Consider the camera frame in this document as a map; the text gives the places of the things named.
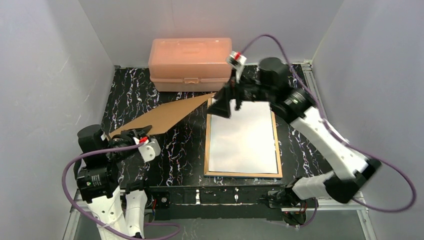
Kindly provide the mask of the brown cardboard backing board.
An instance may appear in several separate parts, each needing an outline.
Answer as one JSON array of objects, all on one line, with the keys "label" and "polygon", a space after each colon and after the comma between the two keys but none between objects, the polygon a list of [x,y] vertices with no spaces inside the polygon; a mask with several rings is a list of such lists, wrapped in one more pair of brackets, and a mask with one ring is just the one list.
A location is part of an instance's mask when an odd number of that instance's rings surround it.
[{"label": "brown cardboard backing board", "polygon": [[196,108],[208,101],[215,94],[208,93],[187,99],[180,99],[163,103],[158,107],[144,113],[134,120],[112,131],[111,137],[120,134],[122,131],[152,126],[149,135],[160,135],[166,133],[185,116],[193,112]]}]

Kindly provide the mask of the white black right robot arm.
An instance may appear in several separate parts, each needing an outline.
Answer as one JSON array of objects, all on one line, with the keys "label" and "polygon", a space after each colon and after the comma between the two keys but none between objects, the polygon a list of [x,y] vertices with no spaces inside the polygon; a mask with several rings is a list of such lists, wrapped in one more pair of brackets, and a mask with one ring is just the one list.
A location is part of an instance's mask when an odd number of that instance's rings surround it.
[{"label": "white black right robot arm", "polygon": [[331,198],[342,204],[351,201],[381,162],[349,149],[329,133],[308,93],[290,85],[290,68],[279,58],[262,59],[257,79],[243,75],[244,56],[231,55],[226,61],[232,67],[229,80],[214,96],[207,112],[230,118],[231,101],[235,102],[235,110],[249,102],[267,102],[270,110],[306,137],[332,168],[318,176],[297,177],[283,189],[270,193],[267,199],[286,205],[311,198]]}]

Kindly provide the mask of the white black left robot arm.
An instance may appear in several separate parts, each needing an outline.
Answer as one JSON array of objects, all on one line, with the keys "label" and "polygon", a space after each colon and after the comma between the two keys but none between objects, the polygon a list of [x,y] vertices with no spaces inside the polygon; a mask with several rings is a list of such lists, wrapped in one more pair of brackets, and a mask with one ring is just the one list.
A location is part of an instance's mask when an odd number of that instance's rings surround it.
[{"label": "white black left robot arm", "polygon": [[[89,125],[77,133],[78,144],[83,153],[110,148],[129,147],[139,140],[148,143],[148,132],[152,126],[124,130],[108,139],[99,124]],[[148,195],[145,182],[136,180],[127,184],[125,192],[126,209],[122,209],[118,181],[118,161],[137,153],[137,150],[101,153],[85,157],[85,166],[75,170],[75,179],[82,200],[87,204],[96,220],[102,222],[98,231],[103,240],[118,240],[120,237],[106,229],[137,239],[145,238],[144,218]]]}]

